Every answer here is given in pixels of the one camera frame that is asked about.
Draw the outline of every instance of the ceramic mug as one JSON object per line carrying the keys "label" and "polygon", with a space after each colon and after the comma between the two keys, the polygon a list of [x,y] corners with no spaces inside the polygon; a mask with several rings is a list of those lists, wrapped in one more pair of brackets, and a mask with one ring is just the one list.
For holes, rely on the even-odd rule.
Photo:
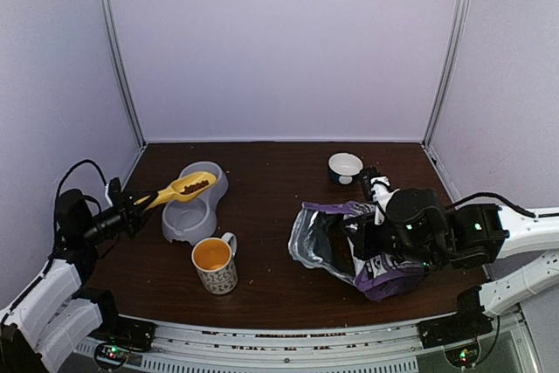
{"label": "ceramic mug", "polygon": [[236,252],[237,237],[230,232],[221,238],[201,240],[192,250],[192,262],[210,293],[226,294],[237,285]]}

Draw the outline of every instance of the dark wooden surface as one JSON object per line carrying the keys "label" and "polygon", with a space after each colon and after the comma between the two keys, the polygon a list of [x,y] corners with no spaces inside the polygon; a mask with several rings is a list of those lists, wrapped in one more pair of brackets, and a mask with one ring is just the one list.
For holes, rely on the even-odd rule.
{"label": "dark wooden surface", "polygon": [[120,311],[159,321],[232,328],[323,328],[403,321],[455,309],[461,291],[482,283],[481,269],[431,274],[415,291],[380,303],[324,270],[308,270],[287,251],[302,201],[321,204],[362,200],[360,187],[328,180],[335,152],[376,165],[396,188],[432,187],[448,197],[417,144],[197,143],[150,145],[129,190],[159,190],[188,164],[217,162],[230,188],[218,206],[216,235],[238,237],[239,283],[225,296],[206,292],[191,246],[168,243],[161,209],[133,241],[124,238],[100,261],[88,285],[110,289]]}

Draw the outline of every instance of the kibble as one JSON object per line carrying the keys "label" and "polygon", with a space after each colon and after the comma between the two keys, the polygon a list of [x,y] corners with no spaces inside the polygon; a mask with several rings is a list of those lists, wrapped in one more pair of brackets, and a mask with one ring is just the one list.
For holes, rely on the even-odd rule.
{"label": "kibble", "polygon": [[181,192],[181,194],[184,196],[188,196],[189,194],[201,190],[203,187],[207,187],[208,185],[210,185],[210,181],[207,180],[202,181],[201,183],[193,183],[192,185],[184,187],[184,191]]}

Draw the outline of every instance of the purple bag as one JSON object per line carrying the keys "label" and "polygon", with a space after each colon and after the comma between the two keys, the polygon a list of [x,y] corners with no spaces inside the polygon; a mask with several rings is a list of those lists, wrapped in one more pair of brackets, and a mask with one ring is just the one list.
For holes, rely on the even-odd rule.
{"label": "purple bag", "polygon": [[353,284],[369,300],[380,301],[413,290],[424,277],[422,264],[408,261],[398,264],[390,255],[381,253],[364,263]]}
{"label": "purple bag", "polygon": [[322,229],[320,234],[313,225],[321,225],[319,220],[326,220],[332,215],[351,218],[376,211],[370,203],[350,201],[345,204],[303,203],[303,210],[293,225],[288,249],[293,259],[300,261],[307,268],[323,268],[340,280],[353,283],[369,300],[380,301],[387,297],[409,292],[416,288],[425,277],[422,264],[405,261],[398,263],[388,254],[380,253],[367,261],[353,257],[354,273],[343,273],[337,269],[332,260],[326,258],[330,249],[328,235]]}

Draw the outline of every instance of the gray double pet bowl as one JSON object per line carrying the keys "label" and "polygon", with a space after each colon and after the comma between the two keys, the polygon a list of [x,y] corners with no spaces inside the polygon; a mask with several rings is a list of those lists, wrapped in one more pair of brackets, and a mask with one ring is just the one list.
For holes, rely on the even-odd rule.
{"label": "gray double pet bowl", "polygon": [[214,162],[196,162],[187,166],[179,177],[194,172],[210,172],[217,182],[188,203],[171,201],[165,205],[162,216],[163,236],[169,241],[178,240],[197,244],[216,231],[216,208],[229,188],[229,181],[222,169]]}

